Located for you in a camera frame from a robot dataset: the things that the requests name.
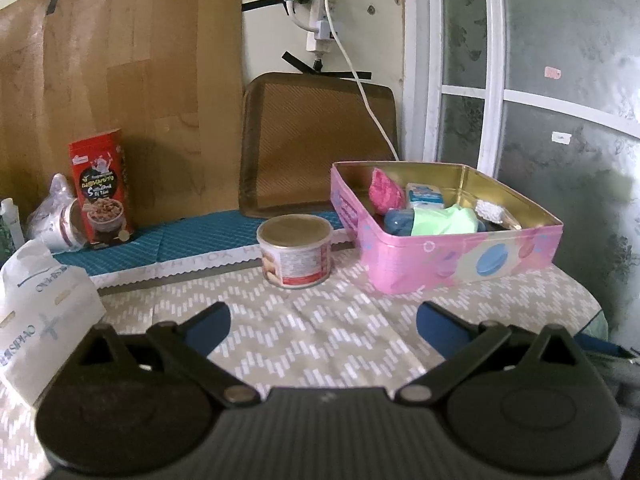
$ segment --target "green bottle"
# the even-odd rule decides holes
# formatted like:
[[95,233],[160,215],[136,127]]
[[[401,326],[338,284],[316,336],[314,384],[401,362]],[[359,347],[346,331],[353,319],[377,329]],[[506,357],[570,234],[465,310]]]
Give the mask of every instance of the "green bottle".
[[3,266],[9,256],[15,253],[14,240],[11,237],[9,227],[0,216],[0,266]]

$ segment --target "white cable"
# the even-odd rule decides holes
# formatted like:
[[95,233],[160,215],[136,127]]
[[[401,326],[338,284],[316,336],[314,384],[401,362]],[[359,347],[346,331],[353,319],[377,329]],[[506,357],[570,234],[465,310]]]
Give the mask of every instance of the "white cable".
[[365,105],[365,108],[367,109],[367,112],[369,112],[369,115],[373,119],[373,122],[376,123],[376,126],[380,130],[380,133],[385,138],[386,143],[389,145],[389,148],[391,149],[391,153],[394,154],[395,160],[400,160],[400,157],[398,157],[398,153],[396,152],[396,149],[394,148],[393,143],[385,133],[385,129],[382,127],[382,124],[380,124],[380,121],[378,120],[376,115],[373,113],[371,106],[369,106],[369,100],[367,99],[367,95],[364,93],[364,88],[362,86],[360,78],[358,77],[358,73],[356,72],[356,69],[353,67],[353,63],[351,62],[351,59],[349,58],[347,51],[342,46],[342,42],[340,41],[340,38],[338,38],[338,34],[336,33],[335,27],[334,27],[334,19],[331,17],[331,11],[329,10],[329,0],[324,0],[324,12],[326,12],[326,18],[329,21],[329,28],[331,29],[331,33],[334,35],[335,43],[338,44],[338,47],[340,48],[342,55],[344,56],[344,59],[347,62],[347,65],[349,65],[349,69],[351,69],[351,72],[353,73],[353,78],[356,80],[356,84],[360,89],[360,94],[362,94],[362,100],[364,101],[364,105]]
[[310,27],[309,25],[305,25],[296,17],[296,13],[293,12],[292,0],[287,0],[287,12],[289,13],[289,17],[291,18],[291,21],[295,23],[298,27],[302,28],[303,30],[306,30],[307,32],[318,32],[317,27]]

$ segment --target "teal mat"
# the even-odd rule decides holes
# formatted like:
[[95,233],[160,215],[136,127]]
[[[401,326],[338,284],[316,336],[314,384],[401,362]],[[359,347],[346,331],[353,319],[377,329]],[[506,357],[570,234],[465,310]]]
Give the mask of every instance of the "teal mat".
[[[335,212],[316,214],[326,218],[335,229],[342,228]],[[90,276],[97,276],[255,245],[258,243],[255,232],[262,222],[263,219],[242,216],[239,211],[223,211],[141,229],[132,241],[120,246],[57,254],[55,257],[61,264],[84,267]]]

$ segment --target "white bottle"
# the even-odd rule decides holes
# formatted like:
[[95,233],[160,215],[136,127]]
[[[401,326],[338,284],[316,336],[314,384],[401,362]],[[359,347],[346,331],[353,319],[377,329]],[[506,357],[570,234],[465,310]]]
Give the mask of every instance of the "white bottle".
[[0,215],[2,220],[9,228],[11,238],[14,240],[16,250],[24,245],[24,235],[20,227],[20,216],[18,214],[18,206],[14,204],[11,198],[5,198],[0,204]]

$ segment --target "pink crumpled object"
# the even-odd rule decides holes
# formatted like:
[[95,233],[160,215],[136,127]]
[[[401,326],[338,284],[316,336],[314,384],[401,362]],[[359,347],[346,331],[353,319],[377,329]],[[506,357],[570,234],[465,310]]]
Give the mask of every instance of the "pink crumpled object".
[[369,198],[376,213],[381,215],[387,214],[391,209],[404,208],[404,190],[379,168],[373,170]]

